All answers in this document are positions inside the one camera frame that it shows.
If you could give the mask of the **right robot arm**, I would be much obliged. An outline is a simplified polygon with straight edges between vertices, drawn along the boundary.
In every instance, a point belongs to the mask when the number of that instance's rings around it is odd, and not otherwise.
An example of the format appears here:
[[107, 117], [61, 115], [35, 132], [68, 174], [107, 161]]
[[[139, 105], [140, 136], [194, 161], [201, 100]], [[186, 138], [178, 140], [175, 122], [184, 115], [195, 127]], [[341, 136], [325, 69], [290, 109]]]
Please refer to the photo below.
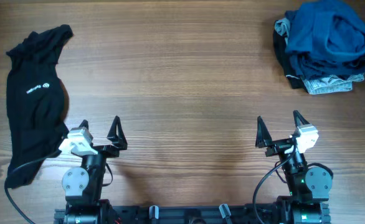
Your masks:
[[[334, 179], [333, 171], [320, 163], [307, 163], [305, 151], [311, 149], [319, 138], [317, 128], [299, 111], [293, 111], [295, 130], [288, 138], [272, 139], [261, 116], [257, 118], [255, 147], [265, 148], [267, 157], [278, 156], [279, 161], [257, 184], [252, 205], [259, 223], [330, 223], [329, 192]], [[270, 206], [272, 216], [263, 219], [257, 206], [257, 194], [263, 183], [281, 169], [283, 182], [289, 189], [288, 196], [279, 196]]]

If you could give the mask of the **black garment under pile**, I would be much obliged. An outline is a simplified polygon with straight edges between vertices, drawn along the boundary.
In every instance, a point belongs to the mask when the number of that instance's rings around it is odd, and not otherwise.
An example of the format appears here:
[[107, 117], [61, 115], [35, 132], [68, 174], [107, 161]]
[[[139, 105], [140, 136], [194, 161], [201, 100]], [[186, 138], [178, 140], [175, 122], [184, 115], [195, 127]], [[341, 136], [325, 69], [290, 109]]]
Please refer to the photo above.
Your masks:
[[286, 42], [284, 37], [273, 31], [273, 49], [279, 64], [283, 68], [284, 76], [289, 81], [292, 89], [302, 88], [305, 86], [300, 77], [298, 77], [290, 65], [289, 56], [285, 53]]

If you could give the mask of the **blue crumpled garment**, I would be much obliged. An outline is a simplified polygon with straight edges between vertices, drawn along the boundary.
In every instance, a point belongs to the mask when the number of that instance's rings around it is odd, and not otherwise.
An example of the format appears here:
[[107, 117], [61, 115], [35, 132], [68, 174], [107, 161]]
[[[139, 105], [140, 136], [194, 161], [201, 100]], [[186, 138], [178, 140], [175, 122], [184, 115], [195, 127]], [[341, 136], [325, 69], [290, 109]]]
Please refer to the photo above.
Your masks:
[[307, 80], [365, 73], [365, 22], [342, 1], [303, 3], [286, 11], [285, 49], [295, 73]]

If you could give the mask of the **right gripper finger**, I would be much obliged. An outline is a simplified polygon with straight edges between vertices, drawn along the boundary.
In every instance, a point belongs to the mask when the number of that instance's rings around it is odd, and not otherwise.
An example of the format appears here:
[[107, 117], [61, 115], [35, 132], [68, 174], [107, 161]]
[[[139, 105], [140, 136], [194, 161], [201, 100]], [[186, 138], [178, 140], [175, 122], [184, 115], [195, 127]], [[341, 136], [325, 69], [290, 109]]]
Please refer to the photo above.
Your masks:
[[255, 147], [267, 147], [271, 145], [272, 137], [267, 129], [261, 116], [257, 117], [257, 136], [255, 140]]
[[293, 118], [296, 127], [309, 124], [309, 122], [301, 115], [298, 110], [293, 111]]

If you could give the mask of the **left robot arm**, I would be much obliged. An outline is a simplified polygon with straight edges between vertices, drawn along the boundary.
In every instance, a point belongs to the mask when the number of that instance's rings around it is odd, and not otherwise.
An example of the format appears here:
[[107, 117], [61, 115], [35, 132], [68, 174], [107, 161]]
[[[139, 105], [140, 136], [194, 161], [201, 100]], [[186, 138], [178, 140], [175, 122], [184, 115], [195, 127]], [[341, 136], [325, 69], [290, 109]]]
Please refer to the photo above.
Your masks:
[[121, 223], [110, 201], [101, 198], [102, 188], [109, 186], [103, 182], [105, 172], [111, 171], [107, 159], [118, 157], [128, 147], [118, 116], [111, 124], [107, 139], [110, 144], [95, 146], [88, 121], [83, 120], [59, 146], [61, 151], [70, 151], [82, 159], [80, 166], [69, 169], [62, 178], [67, 202], [63, 220], [66, 224]]

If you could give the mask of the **black t-shirt with logo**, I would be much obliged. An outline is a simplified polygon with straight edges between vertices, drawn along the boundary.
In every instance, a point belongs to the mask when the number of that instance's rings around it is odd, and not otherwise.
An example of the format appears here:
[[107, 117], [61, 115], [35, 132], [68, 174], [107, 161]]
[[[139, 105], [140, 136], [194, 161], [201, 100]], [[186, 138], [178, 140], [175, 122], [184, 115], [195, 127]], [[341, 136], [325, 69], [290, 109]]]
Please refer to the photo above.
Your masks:
[[30, 184], [42, 161], [57, 157], [68, 129], [64, 123], [65, 93], [56, 65], [64, 45], [73, 36], [64, 24], [42, 33], [31, 32], [7, 52], [6, 109], [12, 158], [6, 186]]

